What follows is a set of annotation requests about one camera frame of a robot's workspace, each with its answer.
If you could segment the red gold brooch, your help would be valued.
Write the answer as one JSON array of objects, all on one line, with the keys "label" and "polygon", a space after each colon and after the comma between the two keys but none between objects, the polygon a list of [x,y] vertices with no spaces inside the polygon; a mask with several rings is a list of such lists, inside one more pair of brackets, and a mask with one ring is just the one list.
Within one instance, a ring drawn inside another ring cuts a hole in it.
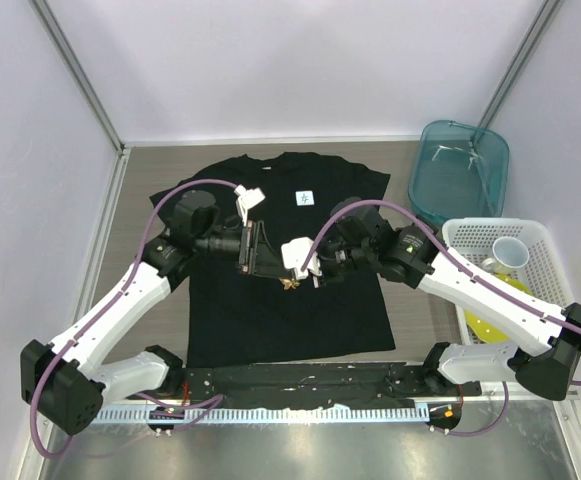
[{"label": "red gold brooch", "polygon": [[281,279],[281,283],[285,290],[294,290],[297,289],[300,285],[299,281],[292,280],[292,279]]}]

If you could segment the black t-shirt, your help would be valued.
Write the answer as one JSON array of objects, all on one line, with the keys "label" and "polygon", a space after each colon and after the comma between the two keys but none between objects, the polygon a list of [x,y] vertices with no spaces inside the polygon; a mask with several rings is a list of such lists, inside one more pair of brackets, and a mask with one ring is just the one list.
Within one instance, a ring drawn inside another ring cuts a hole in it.
[{"label": "black t-shirt", "polygon": [[[350,197],[384,197],[390,176],[338,156],[283,153],[267,160],[247,155],[205,167],[221,217],[234,215],[226,182],[258,187],[265,200],[253,209],[274,249],[299,237],[313,238],[332,209]],[[295,192],[311,190],[315,205],[299,207]],[[391,351],[395,347],[378,277],[364,270],[343,282],[285,290],[275,279],[244,276],[233,263],[208,258],[189,278],[191,368],[286,362]]]}]

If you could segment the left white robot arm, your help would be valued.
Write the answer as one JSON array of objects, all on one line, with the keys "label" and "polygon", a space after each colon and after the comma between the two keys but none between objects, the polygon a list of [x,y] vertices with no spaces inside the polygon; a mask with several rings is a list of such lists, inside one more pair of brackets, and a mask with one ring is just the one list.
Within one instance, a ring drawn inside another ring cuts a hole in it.
[{"label": "left white robot arm", "polygon": [[20,355],[21,396],[29,405],[29,426],[40,417],[64,433],[82,432],[110,403],[145,391],[163,399],[183,385],[182,361],[158,347],[112,364],[112,348],[155,305],[187,279],[204,256],[226,259],[238,272],[278,280],[285,288],[298,277],[285,252],[275,252],[264,225],[249,217],[265,198],[258,188],[232,187],[237,223],[224,227],[207,181],[174,190],[179,196],[171,217],[156,237],[144,235],[121,280],[80,320],[46,344],[26,345]]}]

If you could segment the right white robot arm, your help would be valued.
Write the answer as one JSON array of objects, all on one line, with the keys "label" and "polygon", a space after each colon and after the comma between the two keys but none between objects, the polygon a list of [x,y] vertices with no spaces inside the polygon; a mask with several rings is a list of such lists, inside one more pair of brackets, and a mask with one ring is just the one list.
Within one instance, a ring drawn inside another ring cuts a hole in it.
[{"label": "right white robot arm", "polygon": [[501,330],[506,341],[437,344],[421,380],[435,395],[466,382],[513,381],[532,394],[560,401],[575,385],[581,359],[581,304],[562,306],[520,291],[447,246],[411,213],[393,228],[380,200],[352,202],[334,213],[308,241],[301,277],[315,284],[356,270],[448,300]]}]

